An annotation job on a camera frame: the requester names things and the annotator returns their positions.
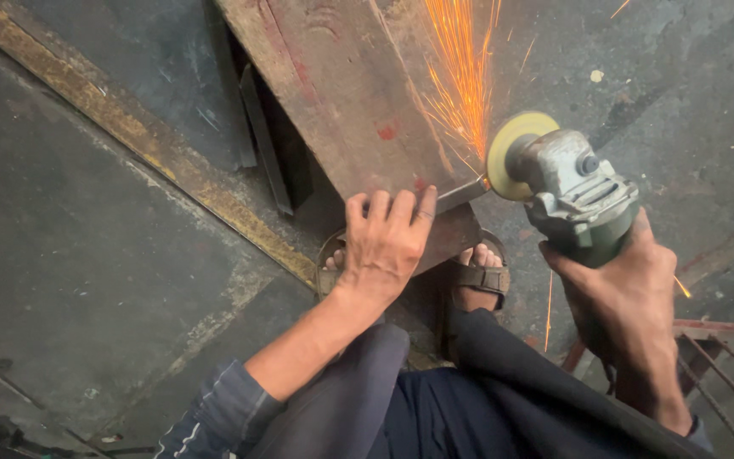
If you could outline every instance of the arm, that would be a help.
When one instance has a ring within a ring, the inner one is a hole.
[[[676,256],[656,243],[642,209],[620,255],[590,269],[540,245],[562,278],[580,336],[617,369],[616,397],[682,436],[692,416],[678,387],[678,346],[673,335],[673,275]],[[586,324],[595,317],[606,340]]]
[[[330,295],[246,362],[251,377],[284,401],[372,325],[412,276],[432,227],[437,190],[429,187],[413,219],[415,195],[376,192],[347,201],[347,260]]]
[[[244,456],[260,440],[284,401],[372,325],[397,298],[423,254],[435,215],[437,190],[402,191],[390,204],[376,192],[347,201],[347,260],[336,287],[293,327],[245,364],[221,365],[200,387],[183,417],[160,440],[154,459]]]

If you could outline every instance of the knee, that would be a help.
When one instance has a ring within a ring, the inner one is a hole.
[[[409,333],[391,323],[373,325],[356,341],[352,347],[361,355],[362,362],[402,362],[409,352]]]

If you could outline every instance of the yellow grinding disc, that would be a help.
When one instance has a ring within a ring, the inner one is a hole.
[[[486,176],[492,190],[501,198],[511,201],[525,201],[530,197],[532,192],[528,184],[512,180],[505,171],[505,154],[520,136],[545,136],[557,129],[559,124],[543,112],[522,112],[505,120],[486,155]]]

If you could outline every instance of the orange sparks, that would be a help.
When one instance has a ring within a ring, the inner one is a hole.
[[[687,298],[691,297],[692,295],[690,295],[690,291],[687,289],[687,287],[684,287],[681,284],[681,281],[678,280],[678,277],[674,275],[673,278],[675,279],[675,282],[678,284],[678,287],[681,287],[681,291],[684,292],[684,296]]]
[[[548,316],[545,319],[545,349],[543,352],[548,352],[548,333],[551,331],[551,290],[554,287],[554,271],[551,271],[550,277],[548,277]]]
[[[463,139],[474,154],[483,159],[492,96],[489,77],[492,53],[488,46],[492,28],[497,23],[496,17],[500,14],[500,3],[495,10],[493,0],[483,42],[476,47],[472,0],[425,2],[434,29],[430,40],[443,65],[443,74],[439,75],[432,63],[426,62],[437,91],[436,96],[426,97],[434,111],[431,116],[447,133]]]
[[[520,75],[523,73],[523,68],[525,68],[525,61],[528,60],[528,55],[531,54],[531,47],[534,46],[534,40],[536,40],[536,37],[531,41],[531,44],[528,45],[528,51],[525,51],[525,59],[523,59],[523,65],[520,66],[520,72],[517,75]]]
[[[500,4],[502,2],[497,2],[497,14],[494,15],[494,26],[497,26],[497,20],[500,19]]]
[[[625,0],[625,2],[622,4],[622,6],[619,6],[619,9],[617,10],[617,12],[613,13],[613,16],[617,16],[617,14],[619,14],[619,11],[621,11],[621,9],[624,8],[625,5],[627,5],[629,1],[630,0]]]

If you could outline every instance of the dark sleeve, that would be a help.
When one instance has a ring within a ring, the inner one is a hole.
[[[189,411],[160,439],[154,459],[220,459],[226,451],[244,456],[281,410],[282,403],[233,360],[203,382]]]
[[[704,427],[704,422],[698,416],[692,417],[692,427],[690,427],[690,433],[687,434],[686,438],[706,451],[713,453],[713,443],[709,442],[707,429]]]

